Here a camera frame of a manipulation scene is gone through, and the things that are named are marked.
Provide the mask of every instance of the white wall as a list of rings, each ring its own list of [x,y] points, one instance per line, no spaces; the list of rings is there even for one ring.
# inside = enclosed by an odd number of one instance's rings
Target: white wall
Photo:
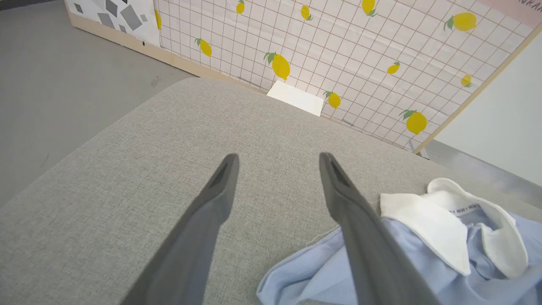
[[[542,35],[436,140],[542,186]]]

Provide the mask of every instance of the wall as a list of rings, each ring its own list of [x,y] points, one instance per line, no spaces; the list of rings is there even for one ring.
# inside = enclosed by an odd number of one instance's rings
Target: wall
[[[542,35],[436,140],[542,186]]]
[[[492,3],[158,0],[156,9],[173,55],[263,91],[284,81],[325,98],[321,116],[412,151],[532,31]]]

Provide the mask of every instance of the white collar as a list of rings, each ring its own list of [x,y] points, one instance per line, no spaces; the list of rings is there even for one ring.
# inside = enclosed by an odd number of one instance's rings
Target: white collar
[[[462,275],[470,274],[467,227],[455,215],[482,208],[498,227],[481,225],[487,257],[508,278],[518,277],[528,265],[527,250],[515,219],[500,206],[478,198],[450,179],[438,178],[427,194],[381,194],[382,217],[403,223],[447,265]]]

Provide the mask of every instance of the pink sign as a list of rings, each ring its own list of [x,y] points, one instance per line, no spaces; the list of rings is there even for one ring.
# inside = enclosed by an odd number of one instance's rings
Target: pink sign
[[[542,0],[479,0],[517,21],[536,28],[542,21]]]

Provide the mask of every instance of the clothing label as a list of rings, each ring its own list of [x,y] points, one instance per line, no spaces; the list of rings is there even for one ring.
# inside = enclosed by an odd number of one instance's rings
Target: clothing label
[[[454,216],[462,216],[462,215],[472,212],[475,209],[481,209],[480,205],[473,204],[468,207],[453,209],[450,211],[450,213],[452,213]]]

